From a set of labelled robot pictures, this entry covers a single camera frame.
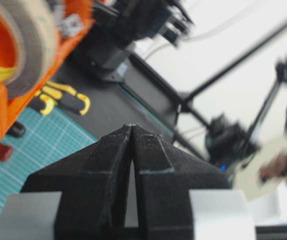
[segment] hand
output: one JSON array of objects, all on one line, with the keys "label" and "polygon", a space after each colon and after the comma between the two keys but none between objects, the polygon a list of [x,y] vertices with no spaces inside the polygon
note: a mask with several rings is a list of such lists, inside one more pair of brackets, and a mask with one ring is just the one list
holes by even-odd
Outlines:
[{"label": "hand", "polygon": [[263,183],[269,179],[287,177],[287,155],[279,154],[268,165],[262,166],[259,176]]}]

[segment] white background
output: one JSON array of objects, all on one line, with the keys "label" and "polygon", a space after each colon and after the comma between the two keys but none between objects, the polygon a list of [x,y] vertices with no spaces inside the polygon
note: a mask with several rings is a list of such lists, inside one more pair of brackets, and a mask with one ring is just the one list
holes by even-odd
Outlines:
[{"label": "white background", "polygon": [[[192,36],[215,28],[253,3],[255,6],[252,9],[257,10],[229,29],[198,42],[182,42],[179,49],[163,49],[149,58],[148,63],[177,91],[190,92],[283,23],[287,19],[287,0],[185,1],[184,4],[195,23]],[[147,55],[164,42],[159,37],[154,41],[140,43],[139,46],[144,50],[149,46]],[[287,32],[196,97],[194,107],[209,121],[224,112],[231,121],[240,121],[248,127],[275,80],[274,65],[278,57],[284,56],[286,51]],[[287,87],[284,86],[262,126],[259,136],[262,142],[283,133],[286,107]],[[199,125],[192,116],[183,114],[179,119],[178,128],[185,131]],[[192,143],[202,147],[203,136],[194,138]]]}]

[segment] spool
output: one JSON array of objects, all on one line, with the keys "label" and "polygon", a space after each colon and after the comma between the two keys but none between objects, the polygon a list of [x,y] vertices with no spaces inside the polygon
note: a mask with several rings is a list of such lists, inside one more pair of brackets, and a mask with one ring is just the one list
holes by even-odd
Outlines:
[{"label": "spool", "polygon": [[26,94],[53,63],[55,26],[44,0],[0,0],[0,67],[14,67],[2,81],[9,99]]}]

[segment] blue light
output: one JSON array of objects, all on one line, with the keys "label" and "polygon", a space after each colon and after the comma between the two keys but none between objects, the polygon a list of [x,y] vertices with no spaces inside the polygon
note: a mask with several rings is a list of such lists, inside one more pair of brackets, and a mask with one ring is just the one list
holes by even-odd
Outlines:
[{"label": "blue light", "polygon": [[222,165],[221,168],[220,168],[220,170],[221,170],[222,172],[226,171],[226,169],[227,169],[227,166],[226,166],[226,165]]}]

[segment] black plastic part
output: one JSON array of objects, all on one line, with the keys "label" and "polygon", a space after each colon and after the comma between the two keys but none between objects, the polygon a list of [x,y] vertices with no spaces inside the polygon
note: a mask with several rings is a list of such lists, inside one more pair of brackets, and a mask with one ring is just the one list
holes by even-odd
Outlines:
[{"label": "black plastic part", "polygon": [[38,113],[41,113],[42,110],[46,109],[47,105],[39,98],[39,96],[34,96],[33,99],[29,102],[28,107],[32,108]]},{"label": "black plastic part", "polygon": [[25,135],[25,133],[26,127],[18,121],[15,121],[7,131],[7,135],[10,135],[15,138],[21,138]]},{"label": "black plastic part", "polygon": [[[210,155],[210,163],[223,171],[233,181],[236,167],[255,154],[260,147],[248,140],[246,130],[240,124],[231,124],[224,115],[215,118],[211,122],[211,130],[206,134],[205,146]],[[252,158],[244,164],[247,166]]]},{"label": "black plastic part", "polygon": [[[181,99],[185,99],[188,95],[189,92],[179,92],[178,95],[180,96]],[[190,109],[193,109],[193,104],[194,104],[194,100],[191,100],[190,102],[187,102],[185,104],[181,104],[181,113],[190,113]]]},{"label": "black plastic part", "polygon": [[111,6],[106,6],[102,2],[94,1],[92,4],[92,17],[95,19],[96,25],[105,28],[112,28],[116,23],[119,11]]},{"label": "black plastic part", "polygon": [[136,239],[191,240],[189,189],[231,187],[216,167],[138,125],[125,125],[31,174],[21,192],[62,192],[55,239],[111,239],[116,229],[124,227],[132,160],[139,222],[139,234],[133,231]]},{"label": "black plastic part", "polygon": [[181,14],[187,19],[187,21],[189,21],[192,24],[194,23],[193,20],[190,18],[188,12],[186,11],[186,9],[180,2],[180,0],[166,0],[166,2],[169,3],[171,6],[177,7],[181,11]]},{"label": "black plastic part", "polygon": [[216,167],[133,127],[139,228],[147,240],[193,239],[189,189],[229,189]]},{"label": "black plastic part", "polygon": [[124,225],[132,128],[125,126],[30,175],[21,192],[62,192],[55,239],[101,239],[102,228]]},{"label": "black plastic part", "polygon": [[103,240],[145,240],[138,227],[111,227],[103,232]]},{"label": "black plastic part", "polygon": [[287,240],[287,226],[260,226],[256,235],[257,240]]},{"label": "black plastic part", "polygon": [[170,28],[166,28],[165,32],[162,36],[171,44],[177,45],[177,40],[179,38],[179,34]]},{"label": "black plastic part", "polygon": [[180,32],[187,34],[188,33],[188,26],[178,18],[175,18],[172,22],[172,25],[178,29]]},{"label": "black plastic part", "polygon": [[78,97],[71,95],[68,92],[61,92],[62,97],[57,100],[60,108],[67,109],[75,114],[80,114],[80,111],[84,110],[86,104]]},{"label": "black plastic part", "polygon": [[163,0],[118,0],[114,8],[121,15],[113,34],[127,44],[155,37],[173,15]]},{"label": "black plastic part", "polygon": [[95,25],[74,49],[72,56],[85,71],[102,81],[122,82],[121,78],[115,75],[112,78],[111,74],[134,48],[133,42],[122,43],[110,31]]}]

